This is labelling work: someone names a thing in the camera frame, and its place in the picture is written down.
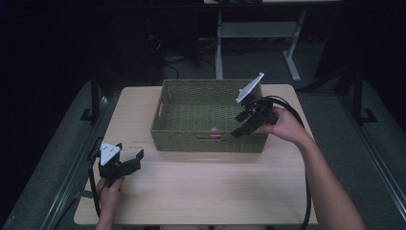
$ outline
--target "person's right hand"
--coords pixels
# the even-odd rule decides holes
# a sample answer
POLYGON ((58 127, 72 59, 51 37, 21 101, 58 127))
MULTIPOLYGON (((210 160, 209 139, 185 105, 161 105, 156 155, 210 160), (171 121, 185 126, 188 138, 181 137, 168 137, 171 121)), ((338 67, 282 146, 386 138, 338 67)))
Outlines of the person's right hand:
POLYGON ((296 145, 311 138, 288 110, 274 106, 272 112, 278 118, 278 121, 274 125, 266 124, 260 126, 255 133, 271 133, 296 145))

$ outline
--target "black cable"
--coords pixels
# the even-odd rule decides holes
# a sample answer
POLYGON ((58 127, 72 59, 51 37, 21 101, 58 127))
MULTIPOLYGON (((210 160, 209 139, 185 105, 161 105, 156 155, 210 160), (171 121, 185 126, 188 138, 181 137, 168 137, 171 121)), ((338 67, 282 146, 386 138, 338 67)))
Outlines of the black cable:
POLYGON ((164 79, 168 78, 168 75, 165 72, 162 72, 162 75, 164 76, 164 79))
POLYGON ((208 60, 206 60, 206 59, 204 59, 204 58, 202 58, 202 57, 200 57, 199 60, 203 60, 204 62, 206 62, 206 63, 208 63, 210 66, 212 66, 213 69, 215 69, 215 66, 214 66, 211 62, 209 62, 208 60))
POLYGON ((242 55, 249 53, 248 47, 246 45, 240 45, 240 44, 238 44, 238 42, 235 42, 234 44, 224 43, 224 46, 222 47, 222 49, 224 49, 224 51, 222 52, 224 56, 242 56, 242 55), (244 51, 242 51, 242 52, 237 51, 234 54, 227 53, 227 51, 226 51, 227 48, 229 48, 231 50, 238 50, 239 46, 242 47, 244 49, 244 51))
POLYGON ((174 60, 166 60, 166 65, 170 65, 170 64, 174 64, 174 63, 177 63, 177 62, 180 62, 180 61, 184 61, 184 60, 186 60, 187 58, 186 57, 180 57, 180 58, 177 58, 177 59, 174 59, 174 60))
MULTIPOLYGON (((289 103, 285 103, 284 99, 279 100, 276 99, 276 96, 272 96, 272 98, 269 98, 269 100, 272 101, 274 104, 278 104, 286 108, 292 115, 298 120, 298 122, 301 124, 303 128, 305 128, 305 124, 299 115, 299 113, 292 107, 290 106, 289 103)), ((304 173, 304 179, 305 179, 305 193, 306 193, 306 208, 305 208, 305 215, 304 215, 304 222, 302 223, 302 226, 300 230, 305 230, 306 227, 308 226, 308 221, 310 219, 310 211, 311 211, 311 192, 310 192, 310 186, 308 185, 307 181, 307 175, 304 173)))
POLYGON ((271 96, 266 96, 265 98, 275 98, 275 99, 279 99, 279 100, 283 101, 284 103, 286 103, 287 105, 290 106, 290 104, 289 104, 289 102, 288 102, 287 100, 285 100, 285 99, 283 99, 283 98, 281 98, 281 97, 279 97, 279 96, 271 95, 271 96))
POLYGON ((93 173, 93 165, 95 164, 96 156, 94 156, 89 164, 88 174, 89 174, 89 181, 90 181, 90 188, 92 189, 93 201, 95 203, 96 213, 98 217, 101 215, 101 206, 99 204, 99 196, 97 192, 96 182, 95 182, 95 175, 93 173))
POLYGON ((65 217, 65 215, 68 213, 69 209, 72 208, 72 206, 74 205, 75 201, 77 201, 78 199, 75 197, 71 203, 68 205, 68 207, 66 207, 65 211, 63 211, 62 215, 60 216, 59 220, 57 221, 55 228, 57 229, 57 227, 59 226, 59 224, 62 222, 62 219, 65 217))
POLYGON ((167 67, 167 68, 169 68, 169 69, 172 69, 172 70, 174 70, 175 72, 176 72, 176 79, 178 80, 179 79, 179 71, 176 69, 176 68, 174 68, 174 67, 172 67, 172 66, 168 66, 168 65, 163 65, 164 67, 167 67))
POLYGON ((98 198, 101 197, 102 191, 104 190, 104 187, 105 187, 105 185, 107 184, 107 181, 108 181, 109 178, 110 178, 110 175, 109 175, 109 176, 107 177, 107 179, 104 181, 104 184, 103 184, 102 187, 101 187, 101 191, 100 191, 99 194, 98 194, 98 198))

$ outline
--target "person's left hand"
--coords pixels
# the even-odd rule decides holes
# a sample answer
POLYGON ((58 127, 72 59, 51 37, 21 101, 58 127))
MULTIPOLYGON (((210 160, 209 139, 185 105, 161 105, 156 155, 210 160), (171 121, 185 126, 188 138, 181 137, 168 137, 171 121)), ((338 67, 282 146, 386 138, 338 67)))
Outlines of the person's left hand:
POLYGON ((117 179, 109 188, 106 178, 101 178, 97 185, 99 200, 101 204, 101 216, 96 229, 110 229, 117 215, 120 202, 120 191, 122 190, 125 177, 117 179))

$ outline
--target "forearm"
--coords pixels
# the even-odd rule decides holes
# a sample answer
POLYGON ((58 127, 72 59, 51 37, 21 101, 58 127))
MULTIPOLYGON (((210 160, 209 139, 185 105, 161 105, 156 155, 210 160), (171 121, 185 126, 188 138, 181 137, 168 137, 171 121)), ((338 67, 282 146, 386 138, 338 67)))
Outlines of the forearm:
POLYGON ((313 139, 297 144, 322 229, 365 229, 363 220, 313 139))
POLYGON ((101 211, 99 222, 96 225, 96 230, 110 230, 114 224, 115 215, 101 211))

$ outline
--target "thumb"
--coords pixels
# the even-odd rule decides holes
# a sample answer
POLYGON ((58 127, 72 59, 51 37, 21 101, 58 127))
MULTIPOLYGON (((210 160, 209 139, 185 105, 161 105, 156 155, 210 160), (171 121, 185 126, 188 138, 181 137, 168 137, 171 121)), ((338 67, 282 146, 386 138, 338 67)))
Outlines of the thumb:
POLYGON ((267 124, 267 125, 260 126, 255 131, 255 133, 273 133, 273 130, 274 130, 274 126, 267 124))

